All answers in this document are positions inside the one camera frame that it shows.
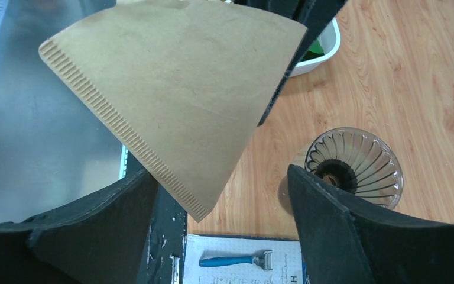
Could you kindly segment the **glass ribbed coffee dripper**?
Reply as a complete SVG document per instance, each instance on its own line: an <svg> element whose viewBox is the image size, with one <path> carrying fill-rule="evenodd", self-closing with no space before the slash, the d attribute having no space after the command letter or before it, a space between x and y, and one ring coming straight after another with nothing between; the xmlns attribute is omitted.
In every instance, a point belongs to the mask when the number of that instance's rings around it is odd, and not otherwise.
<svg viewBox="0 0 454 284"><path fill-rule="evenodd" d="M403 192L401 165L376 135L339 127L318 136L307 149L304 168L325 182L378 206L394 209Z"/></svg>

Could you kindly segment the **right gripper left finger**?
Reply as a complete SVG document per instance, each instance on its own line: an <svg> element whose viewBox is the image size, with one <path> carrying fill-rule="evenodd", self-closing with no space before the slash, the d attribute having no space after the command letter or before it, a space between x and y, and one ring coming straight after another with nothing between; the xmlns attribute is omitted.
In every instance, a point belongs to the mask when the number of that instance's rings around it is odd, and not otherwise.
<svg viewBox="0 0 454 284"><path fill-rule="evenodd" d="M157 189L140 170L23 222L0 223L0 283L135 283Z"/></svg>

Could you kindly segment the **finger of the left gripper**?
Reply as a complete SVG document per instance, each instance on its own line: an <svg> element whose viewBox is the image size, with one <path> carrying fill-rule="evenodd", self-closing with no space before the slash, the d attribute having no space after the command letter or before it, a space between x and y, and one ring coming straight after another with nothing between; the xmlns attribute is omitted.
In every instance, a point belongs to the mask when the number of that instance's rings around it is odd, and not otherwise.
<svg viewBox="0 0 454 284"><path fill-rule="evenodd" d="M289 63L277 89L275 90L258 125L261 126L270 114L276 100L297 63L326 26L347 3L347 0L239 0L236 4L258 8L294 20L304 25L307 30Z"/></svg>

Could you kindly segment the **brown paper coffee filter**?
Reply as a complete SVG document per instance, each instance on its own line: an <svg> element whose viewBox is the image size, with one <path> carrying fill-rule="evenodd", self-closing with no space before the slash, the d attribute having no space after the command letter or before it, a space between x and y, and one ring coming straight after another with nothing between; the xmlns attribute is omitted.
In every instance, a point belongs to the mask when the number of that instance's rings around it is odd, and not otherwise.
<svg viewBox="0 0 454 284"><path fill-rule="evenodd" d="M118 1L48 38L38 52L201 221L305 33L286 17L221 1Z"/></svg>

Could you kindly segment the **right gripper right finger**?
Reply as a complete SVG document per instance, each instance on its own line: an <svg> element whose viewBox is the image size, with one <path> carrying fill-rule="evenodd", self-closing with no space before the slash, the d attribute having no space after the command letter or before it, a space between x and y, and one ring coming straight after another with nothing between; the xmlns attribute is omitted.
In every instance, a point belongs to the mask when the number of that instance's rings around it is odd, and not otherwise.
<svg viewBox="0 0 454 284"><path fill-rule="evenodd" d="M383 208L293 164L287 178L311 283L454 283L454 224Z"/></svg>

